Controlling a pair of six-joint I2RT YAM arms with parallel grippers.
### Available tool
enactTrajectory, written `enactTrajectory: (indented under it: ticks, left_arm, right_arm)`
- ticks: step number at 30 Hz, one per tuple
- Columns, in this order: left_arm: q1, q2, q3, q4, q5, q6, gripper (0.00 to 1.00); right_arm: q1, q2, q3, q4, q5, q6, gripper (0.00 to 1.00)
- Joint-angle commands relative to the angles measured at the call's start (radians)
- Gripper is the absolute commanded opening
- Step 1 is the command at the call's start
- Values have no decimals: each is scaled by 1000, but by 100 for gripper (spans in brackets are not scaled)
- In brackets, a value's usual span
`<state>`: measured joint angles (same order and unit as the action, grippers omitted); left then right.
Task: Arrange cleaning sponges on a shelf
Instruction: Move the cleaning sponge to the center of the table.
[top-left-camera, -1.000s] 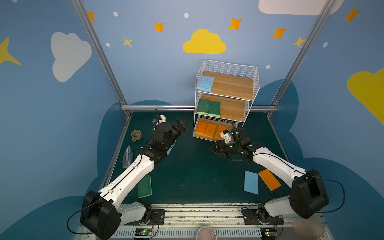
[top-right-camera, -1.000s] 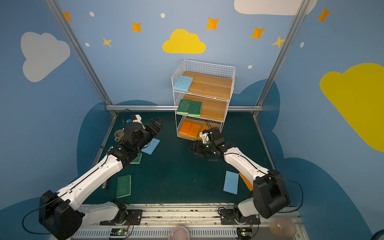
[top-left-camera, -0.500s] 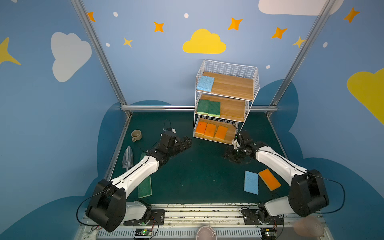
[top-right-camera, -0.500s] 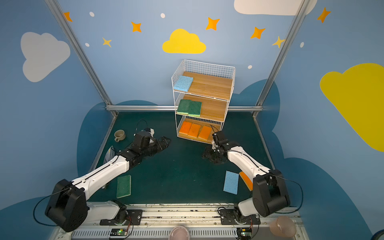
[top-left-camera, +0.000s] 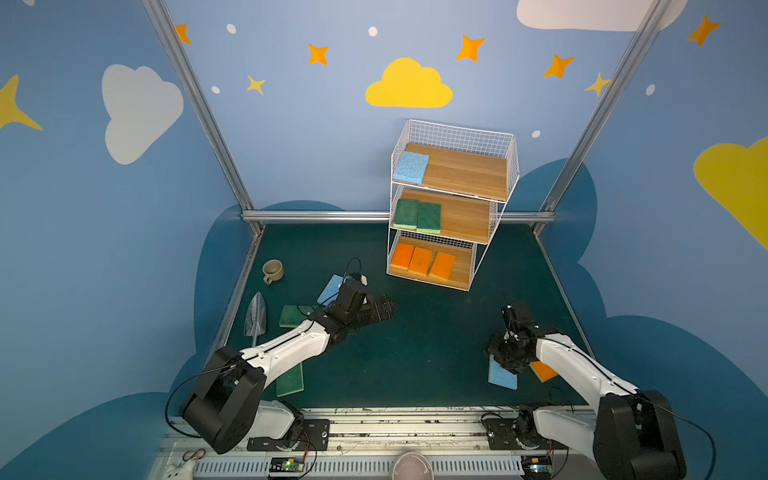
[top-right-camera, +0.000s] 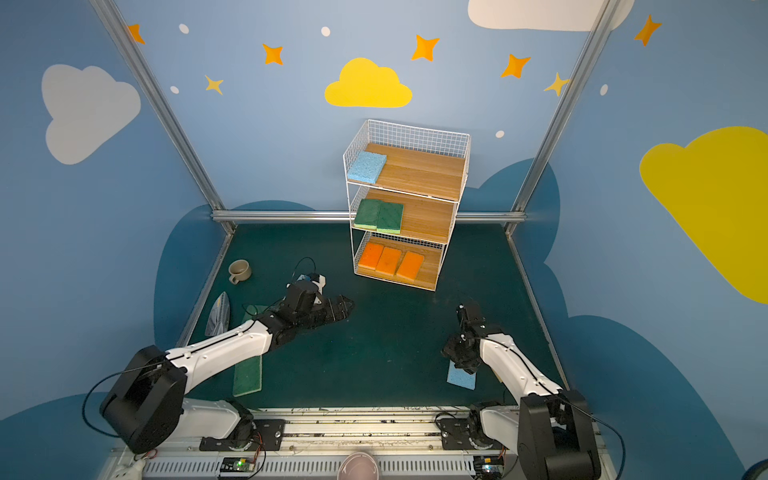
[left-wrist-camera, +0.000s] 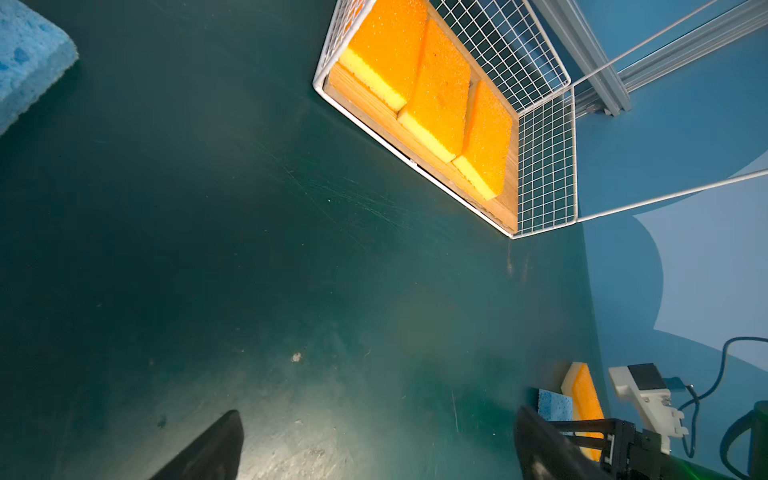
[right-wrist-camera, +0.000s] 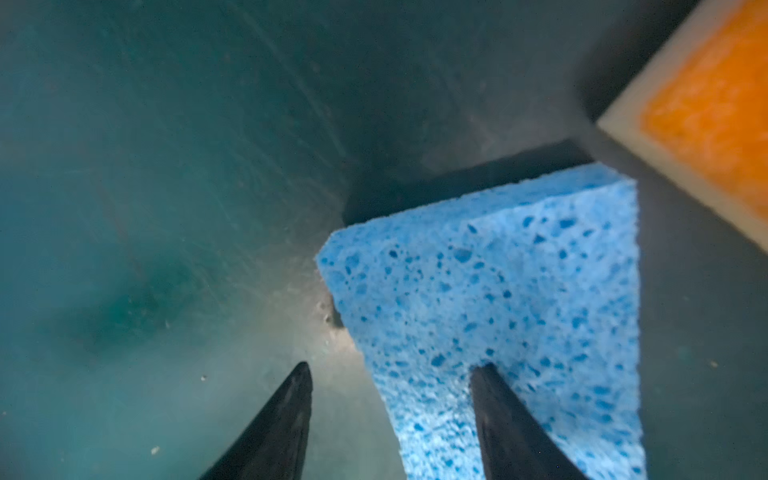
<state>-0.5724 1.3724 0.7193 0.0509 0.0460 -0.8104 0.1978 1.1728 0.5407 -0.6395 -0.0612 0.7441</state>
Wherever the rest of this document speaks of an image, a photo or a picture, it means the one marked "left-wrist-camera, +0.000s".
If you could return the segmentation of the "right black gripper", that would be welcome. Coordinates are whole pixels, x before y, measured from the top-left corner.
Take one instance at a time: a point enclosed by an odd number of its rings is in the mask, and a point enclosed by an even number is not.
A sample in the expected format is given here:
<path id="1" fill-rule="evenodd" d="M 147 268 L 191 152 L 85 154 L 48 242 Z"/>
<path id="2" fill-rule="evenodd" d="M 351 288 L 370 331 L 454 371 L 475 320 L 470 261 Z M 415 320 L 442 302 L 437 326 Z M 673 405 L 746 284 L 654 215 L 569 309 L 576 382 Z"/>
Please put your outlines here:
<path id="1" fill-rule="evenodd" d="M 637 431 L 631 422 L 618 419 L 560 421 L 551 424 L 565 432 L 566 439 L 579 447 L 600 452 L 599 466 L 614 479 L 765 479 L 767 477 L 767 421 L 743 416 L 724 434 L 719 456 L 727 475 L 672 457 L 661 451 L 661 436 Z M 732 444 L 750 434 L 748 468 L 745 473 L 729 462 Z"/>

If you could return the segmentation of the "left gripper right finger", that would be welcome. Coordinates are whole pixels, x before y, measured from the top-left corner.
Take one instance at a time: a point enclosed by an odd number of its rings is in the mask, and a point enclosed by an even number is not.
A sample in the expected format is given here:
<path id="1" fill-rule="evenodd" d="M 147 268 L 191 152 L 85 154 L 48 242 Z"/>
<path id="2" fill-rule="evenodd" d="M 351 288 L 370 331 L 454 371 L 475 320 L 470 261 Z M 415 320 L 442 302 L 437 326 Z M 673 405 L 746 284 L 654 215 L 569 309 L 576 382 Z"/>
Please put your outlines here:
<path id="1" fill-rule="evenodd" d="M 516 413 L 514 441 L 525 480 L 611 479 L 529 406 Z"/>

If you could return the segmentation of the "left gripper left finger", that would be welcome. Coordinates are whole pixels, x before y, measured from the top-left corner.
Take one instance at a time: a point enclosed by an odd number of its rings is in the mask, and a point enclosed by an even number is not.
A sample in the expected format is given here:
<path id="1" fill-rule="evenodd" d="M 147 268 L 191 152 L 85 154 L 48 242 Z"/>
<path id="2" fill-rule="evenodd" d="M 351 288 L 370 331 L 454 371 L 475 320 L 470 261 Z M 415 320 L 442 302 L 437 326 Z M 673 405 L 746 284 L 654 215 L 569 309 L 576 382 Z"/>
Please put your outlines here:
<path id="1" fill-rule="evenodd" d="M 235 480 L 244 443 L 240 413 L 229 410 L 151 480 Z"/>

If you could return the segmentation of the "orange sponge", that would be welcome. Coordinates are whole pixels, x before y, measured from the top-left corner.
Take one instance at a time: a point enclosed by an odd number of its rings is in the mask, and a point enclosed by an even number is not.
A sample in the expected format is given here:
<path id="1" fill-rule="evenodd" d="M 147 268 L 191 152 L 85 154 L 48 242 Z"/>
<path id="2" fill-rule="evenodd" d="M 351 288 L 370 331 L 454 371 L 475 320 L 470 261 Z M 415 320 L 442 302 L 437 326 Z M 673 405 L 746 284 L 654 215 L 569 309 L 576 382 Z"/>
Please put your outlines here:
<path id="1" fill-rule="evenodd" d="M 574 420 L 603 420 L 605 418 L 586 363 L 573 362 L 571 364 L 561 384 L 561 393 L 572 399 Z"/>
<path id="2" fill-rule="evenodd" d="M 339 58 L 394 112 L 413 93 L 427 18 L 422 1 L 378 0 Z"/>
<path id="3" fill-rule="evenodd" d="M 504 189 L 513 117 L 486 82 L 476 84 L 462 153 L 453 165 L 486 201 Z"/>
<path id="4" fill-rule="evenodd" d="M 471 68 L 433 19 L 427 21 L 411 99 L 398 122 L 444 163 L 463 148 Z"/>

